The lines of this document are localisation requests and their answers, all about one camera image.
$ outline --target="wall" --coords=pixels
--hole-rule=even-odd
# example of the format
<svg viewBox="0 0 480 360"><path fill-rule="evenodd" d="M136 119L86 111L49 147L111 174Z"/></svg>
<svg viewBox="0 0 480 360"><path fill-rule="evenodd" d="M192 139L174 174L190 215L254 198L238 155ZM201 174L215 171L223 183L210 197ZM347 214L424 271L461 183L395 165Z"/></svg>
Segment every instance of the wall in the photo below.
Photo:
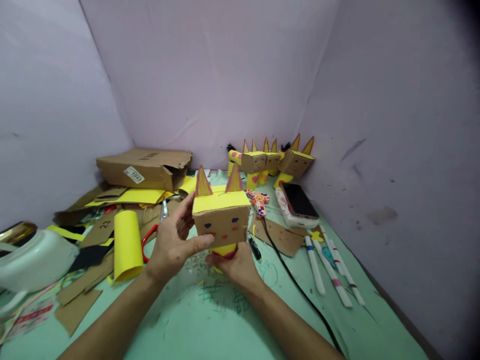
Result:
<svg viewBox="0 0 480 360"><path fill-rule="evenodd" d="M291 141L338 0L81 0L135 144L190 150Z"/></svg>
<svg viewBox="0 0 480 360"><path fill-rule="evenodd" d="M77 0L0 4L0 229L51 224L133 143Z"/></svg>
<svg viewBox="0 0 480 360"><path fill-rule="evenodd" d="M480 74L468 19L447 3L342 1L299 130L301 147L315 135L303 183L332 227L445 359L467 359Z"/></svg>

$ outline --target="hand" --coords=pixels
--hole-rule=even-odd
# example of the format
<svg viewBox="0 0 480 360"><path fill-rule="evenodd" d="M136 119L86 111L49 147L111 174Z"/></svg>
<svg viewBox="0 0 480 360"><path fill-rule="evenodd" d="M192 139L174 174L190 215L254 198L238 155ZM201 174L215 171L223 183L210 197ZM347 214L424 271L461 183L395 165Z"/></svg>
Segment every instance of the hand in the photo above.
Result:
<svg viewBox="0 0 480 360"><path fill-rule="evenodd" d="M158 225L155 246L145 266L145 273L156 283L165 285L184 266L185 261L205 250L213 241L210 234L186 240L194 226L192 208L195 194L183 200L175 212Z"/></svg>
<svg viewBox="0 0 480 360"><path fill-rule="evenodd" d="M264 281L255 267L250 245L246 241L236 245L236 253L231 260L222 256L209 254L206 262L221 270L233 285L247 294L262 289Z"/></svg>

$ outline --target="white marker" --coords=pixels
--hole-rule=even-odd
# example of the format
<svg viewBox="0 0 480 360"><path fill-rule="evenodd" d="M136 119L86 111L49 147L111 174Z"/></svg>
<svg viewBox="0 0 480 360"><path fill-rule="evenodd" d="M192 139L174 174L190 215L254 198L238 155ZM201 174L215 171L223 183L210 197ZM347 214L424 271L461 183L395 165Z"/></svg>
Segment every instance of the white marker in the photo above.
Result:
<svg viewBox="0 0 480 360"><path fill-rule="evenodd" d="M320 275L319 265L317 264L317 259L315 258L314 247L312 246L312 240L310 240L310 236L305 236L305 243L306 252L310 258L311 271L313 272L316 288L320 295L324 296L326 294L325 286L324 282L322 281L322 276Z"/></svg>
<svg viewBox="0 0 480 360"><path fill-rule="evenodd" d="M328 273L328 275L330 275L331 283L335 287L336 292L338 293L338 296L340 297L341 302L343 303L343 306L345 306L346 308L353 308L352 302L350 301L350 298L347 295L344 287L342 286L342 283L337 277L337 274L335 273L334 268L332 267L332 265L329 263L324 253L322 252L322 246L318 241L313 241L313 245L315 246L316 252L320 256L321 262L323 263L323 266L325 267L326 272Z"/></svg>
<svg viewBox="0 0 480 360"><path fill-rule="evenodd" d="M321 233L323 234L323 238L325 239L326 245L330 249L331 257L333 258L333 262L335 263L336 268L338 269L338 272L340 275L345 276L345 271L344 268L342 267L341 260L339 257L339 250L332 245L329 239L329 235L325 231L325 228L323 225L320 225Z"/></svg>
<svg viewBox="0 0 480 360"><path fill-rule="evenodd" d="M362 295L360 294L360 291L357 288L357 285L355 285L354 279L352 278L352 275L350 275L350 271L347 268L347 265L345 264L344 260L342 259L342 255L340 255L338 249L335 247L334 241L332 239L328 239L328 241L331 243L331 247L336 250L336 255L338 256L338 259L340 260L341 265L343 266L343 271L345 271L346 280L348 281L348 284L350 285L351 290L353 291L353 294L355 295L358 303L365 307L366 306L365 305L365 300L362 297Z"/></svg>

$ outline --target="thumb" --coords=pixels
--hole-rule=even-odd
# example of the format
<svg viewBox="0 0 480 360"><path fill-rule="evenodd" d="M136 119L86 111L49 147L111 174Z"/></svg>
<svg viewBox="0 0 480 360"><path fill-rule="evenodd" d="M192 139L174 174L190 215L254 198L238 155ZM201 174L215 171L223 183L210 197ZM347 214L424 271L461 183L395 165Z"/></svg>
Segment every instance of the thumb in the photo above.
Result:
<svg viewBox="0 0 480 360"><path fill-rule="evenodd" d="M221 270L225 273L225 267L228 265L230 260L227 260L223 256L216 255L216 254L208 254L205 258L205 261L210 265L216 267L217 269Z"/></svg>
<svg viewBox="0 0 480 360"><path fill-rule="evenodd" d="M214 236L212 234L200 235L192 237L190 240L186 240L184 244L184 251L187 258L199 253L209 247L214 242Z"/></svg>

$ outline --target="red scissors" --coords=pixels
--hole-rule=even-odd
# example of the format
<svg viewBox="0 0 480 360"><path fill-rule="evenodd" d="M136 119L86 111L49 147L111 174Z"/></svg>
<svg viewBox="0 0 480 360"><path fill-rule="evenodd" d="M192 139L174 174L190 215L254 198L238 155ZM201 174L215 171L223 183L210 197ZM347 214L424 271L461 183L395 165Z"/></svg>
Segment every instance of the red scissors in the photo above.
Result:
<svg viewBox="0 0 480 360"><path fill-rule="evenodd" d="M169 216L169 208L167 207L167 199L163 199L161 213L160 213L160 222L162 223ZM149 258L145 256L144 247L149 239L150 235L157 231L159 228L158 224L155 224L151 227L145 237L141 240L141 254L143 256L143 263L146 264L149 262Z"/></svg>

